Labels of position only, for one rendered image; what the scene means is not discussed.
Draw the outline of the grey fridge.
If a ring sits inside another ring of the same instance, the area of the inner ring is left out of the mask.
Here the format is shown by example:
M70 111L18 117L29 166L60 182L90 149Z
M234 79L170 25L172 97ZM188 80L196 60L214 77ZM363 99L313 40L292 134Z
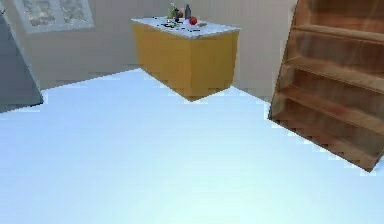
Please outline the grey fridge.
M43 103L22 53L0 9L0 113Z

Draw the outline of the yellow kitchen island counter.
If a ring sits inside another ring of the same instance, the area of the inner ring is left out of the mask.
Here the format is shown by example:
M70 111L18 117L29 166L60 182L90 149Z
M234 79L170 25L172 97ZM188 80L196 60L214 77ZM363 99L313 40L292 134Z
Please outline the yellow kitchen island counter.
M173 25L165 17L134 19L138 65L189 101L229 88L240 29L215 24Z

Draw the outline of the brown wooden shelf unit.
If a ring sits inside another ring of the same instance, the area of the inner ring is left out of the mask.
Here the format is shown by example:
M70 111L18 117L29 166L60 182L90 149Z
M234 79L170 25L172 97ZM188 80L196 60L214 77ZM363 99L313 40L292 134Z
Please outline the brown wooden shelf unit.
M384 0L297 0L268 119L374 169L384 156Z

